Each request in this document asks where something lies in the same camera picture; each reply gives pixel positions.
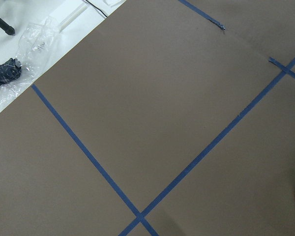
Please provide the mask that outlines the clear plastic bag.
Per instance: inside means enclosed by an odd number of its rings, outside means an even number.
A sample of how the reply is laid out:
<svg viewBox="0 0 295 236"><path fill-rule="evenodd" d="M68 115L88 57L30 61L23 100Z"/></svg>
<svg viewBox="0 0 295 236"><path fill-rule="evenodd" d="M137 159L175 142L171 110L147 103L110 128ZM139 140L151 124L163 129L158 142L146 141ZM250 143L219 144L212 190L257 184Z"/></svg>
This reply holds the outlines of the clear plastic bag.
<svg viewBox="0 0 295 236"><path fill-rule="evenodd" d="M0 87L0 108L6 108L43 74L53 55L59 23L48 17L44 24L29 23L19 40L16 56L8 65L8 83Z"/></svg>

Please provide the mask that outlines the dark blue folded umbrella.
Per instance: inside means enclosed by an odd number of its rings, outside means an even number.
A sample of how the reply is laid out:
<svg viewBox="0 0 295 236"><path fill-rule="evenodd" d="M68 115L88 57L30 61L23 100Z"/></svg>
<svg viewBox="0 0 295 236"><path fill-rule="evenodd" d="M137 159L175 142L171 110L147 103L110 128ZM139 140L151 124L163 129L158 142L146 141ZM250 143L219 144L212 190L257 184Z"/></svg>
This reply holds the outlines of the dark blue folded umbrella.
<svg viewBox="0 0 295 236"><path fill-rule="evenodd" d="M21 76L22 64L19 60L10 58L0 65L0 86L8 84Z"/></svg>

